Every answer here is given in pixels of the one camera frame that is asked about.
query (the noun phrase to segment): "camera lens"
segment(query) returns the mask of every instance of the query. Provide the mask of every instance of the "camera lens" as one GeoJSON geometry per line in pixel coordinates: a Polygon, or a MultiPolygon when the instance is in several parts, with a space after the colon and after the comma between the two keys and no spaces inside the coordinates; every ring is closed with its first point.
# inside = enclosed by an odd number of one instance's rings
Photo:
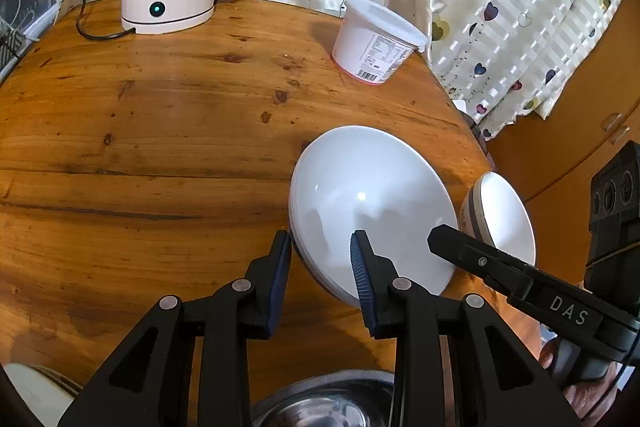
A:
{"type": "Polygon", "coordinates": [[[616,188],[612,182],[609,182],[607,188],[604,189],[604,209],[606,212],[611,212],[613,204],[616,202],[616,188]]]}
{"type": "Polygon", "coordinates": [[[633,180],[631,179],[631,174],[629,172],[625,172],[625,175],[622,176],[622,184],[620,185],[620,197],[622,198],[622,202],[627,204],[631,200],[631,194],[633,193],[633,180]]]}
{"type": "Polygon", "coordinates": [[[161,16],[165,10],[166,7],[164,6],[164,3],[161,3],[160,1],[156,1],[149,7],[149,13],[151,13],[152,17],[161,16]]]}
{"type": "Polygon", "coordinates": [[[600,195],[596,192],[595,196],[593,197],[593,201],[591,201],[591,214],[593,214],[594,216],[597,216],[599,211],[600,211],[600,195]]]}

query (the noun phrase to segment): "nutrition label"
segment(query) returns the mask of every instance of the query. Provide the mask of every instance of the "nutrition label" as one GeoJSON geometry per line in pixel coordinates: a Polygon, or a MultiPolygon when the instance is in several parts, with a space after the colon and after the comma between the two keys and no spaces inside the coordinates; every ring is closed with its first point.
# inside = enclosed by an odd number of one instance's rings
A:
{"type": "Polygon", "coordinates": [[[413,50],[413,47],[377,35],[371,39],[362,54],[364,60],[358,76],[367,82],[382,83],[399,68],[413,50]]]}

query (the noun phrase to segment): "screw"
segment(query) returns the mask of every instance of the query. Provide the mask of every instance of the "screw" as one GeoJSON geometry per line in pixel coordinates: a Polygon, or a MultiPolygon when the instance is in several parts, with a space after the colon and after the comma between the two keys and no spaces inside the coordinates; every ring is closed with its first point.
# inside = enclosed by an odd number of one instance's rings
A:
{"type": "Polygon", "coordinates": [[[237,292],[246,292],[249,288],[251,288],[251,281],[247,279],[237,279],[231,285],[231,288],[233,288],[237,292]]]}
{"type": "Polygon", "coordinates": [[[408,290],[411,288],[411,281],[405,277],[396,277],[392,284],[397,290],[408,290]]]}
{"type": "Polygon", "coordinates": [[[466,303],[472,308],[482,308],[482,306],[484,306],[484,299],[475,293],[471,293],[466,296],[466,303]]]}
{"type": "Polygon", "coordinates": [[[160,307],[163,310],[171,310],[178,305],[178,299],[173,295],[167,295],[160,299],[160,307]]]}

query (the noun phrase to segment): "human hand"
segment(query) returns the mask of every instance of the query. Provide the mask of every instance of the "human hand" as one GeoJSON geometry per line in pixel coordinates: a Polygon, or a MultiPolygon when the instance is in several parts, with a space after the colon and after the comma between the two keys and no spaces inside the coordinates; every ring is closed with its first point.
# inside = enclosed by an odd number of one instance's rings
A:
{"type": "MultiPolygon", "coordinates": [[[[557,337],[548,341],[540,352],[540,363],[545,369],[548,369],[551,362],[553,362],[557,341],[557,337]]],[[[564,397],[571,404],[571,407],[574,408],[578,418],[582,420],[582,425],[584,427],[593,427],[596,425],[596,423],[598,423],[604,416],[604,413],[606,413],[609,410],[609,407],[613,404],[616,399],[616,394],[618,393],[617,387],[614,387],[609,391],[609,394],[607,394],[607,397],[602,401],[598,408],[585,418],[587,413],[591,410],[591,407],[593,407],[600,397],[607,392],[609,385],[614,378],[616,378],[617,373],[617,364],[611,362],[607,368],[605,376],[600,378],[600,380],[593,382],[580,382],[575,385],[570,385],[562,391],[562,394],[564,394],[564,397]]]]}

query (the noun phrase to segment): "plastic container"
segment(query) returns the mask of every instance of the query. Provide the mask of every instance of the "plastic container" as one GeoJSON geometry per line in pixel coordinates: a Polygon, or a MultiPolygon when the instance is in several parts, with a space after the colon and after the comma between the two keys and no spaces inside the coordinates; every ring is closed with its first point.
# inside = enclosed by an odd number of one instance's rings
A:
{"type": "Polygon", "coordinates": [[[345,0],[344,21],[332,57],[338,66],[367,84],[383,84],[427,37],[414,25],[370,0],[345,0]]]}

